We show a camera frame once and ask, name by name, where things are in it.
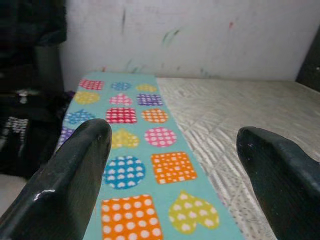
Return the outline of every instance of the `mattress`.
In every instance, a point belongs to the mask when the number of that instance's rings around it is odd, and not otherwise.
[[[264,128],[296,142],[320,162],[320,94],[287,81],[158,78],[157,82],[244,237],[275,240],[237,156],[237,132],[244,126]]]

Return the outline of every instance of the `blue circle with white hearts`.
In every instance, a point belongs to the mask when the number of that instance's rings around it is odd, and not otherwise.
[[[104,169],[105,184],[121,190],[137,186],[145,178],[146,167],[135,156],[117,156]]]
[[[128,82],[114,82],[111,84],[111,88],[117,91],[125,91],[128,90],[129,88],[131,88],[131,84]]]

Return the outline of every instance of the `polka dot pattern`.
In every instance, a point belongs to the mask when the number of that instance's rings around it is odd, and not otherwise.
[[[141,117],[145,121],[154,124],[165,123],[169,118],[168,114],[159,108],[145,110],[141,113]]]
[[[102,90],[104,84],[105,83],[103,81],[92,81],[88,79],[83,79],[79,83],[79,86],[88,90]]]
[[[156,92],[157,88],[150,84],[140,84],[136,87],[138,91],[142,92]]]
[[[76,112],[69,112],[65,115],[64,121],[69,124],[82,124],[83,122],[90,120],[90,119],[95,119],[96,116],[87,112],[84,109],[81,109]]]
[[[140,93],[136,96],[137,102],[140,106],[162,106],[161,96],[156,94]]]
[[[106,111],[106,121],[109,124],[135,124],[136,110],[131,107],[112,107]]]
[[[164,148],[174,144],[177,135],[172,130],[160,126],[147,130],[144,139],[152,146]]]
[[[74,133],[74,129],[67,128],[65,126],[62,127],[61,135],[58,140],[57,149],[61,147],[64,142],[70,138],[70,136]]]
[[[171,184],[197,178],[189,156],[183,152],[152,154],[153,172],[158,184]]]
[[[136,148],[138,147],[139,142],[140,140],[136,135],[128,132],[124,128],[121,128],[112,134],[111,147],[113,149]]]
[[[111,84],[111,88],[117,91],[125,91],[131,88],[131,84],[128,82],[114,82]]]
[[[103,200],[101,224],[104,240],[164,239],[152,197],[147,194]]]
[[[183,190],[169,209],[169,220],[182,234],[192,234],[197,223],[208,229],[216,229],[220,224],[219,215],[212,204]]]
[[[114,160],[108,161],[103,173],[105,184],[117,190],[135,187],[144,179],[145,175],[145,165],[134,156],[118,156]],[[136,202],[134,207],[141,207],[140,202]]]
[[[74,100],[82,105],[93,104],[100,100],[100,95],[96,92],[78,91],[74,95]]]
[[[110,97],[109,103],[115,105],[130,106],[133,103],[133,101],[124,93],[119,93],[117,96]]]

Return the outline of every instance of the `black object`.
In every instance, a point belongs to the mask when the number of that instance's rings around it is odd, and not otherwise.
[[[81,124],[0,218],[1,240],[81,240],[100,190],[112,131]]]
[[[64,91],[58,44],[67,39],[65,0],[0,1],[0,81],[4,90]]]
[[[0,174],[26,179],[51,158],[72,97],[0,95]]]
[[[279,240],[320,237],[320,164],[278,134],[243,127],[237,152]]]
[[[320,27],[305,57],[296,81],[320,92]]]

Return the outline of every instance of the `purple square with white dots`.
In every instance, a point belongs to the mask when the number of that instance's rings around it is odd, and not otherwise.
[[[140,106],[162,106],[161,96],[156,94],[144,94],[140,93],[136,96],[138,104]]]
[[[60,138],[58,140],[58,145],[57,145],[57,148],[60,148],[62,144],[64,144],[64,142],[70,138],[70,136],[74,133],[74,129],[70,129],[70,128],[67,128],[67,127],[62,127],[62,130],[61,130],[61,135],[60,135]]]

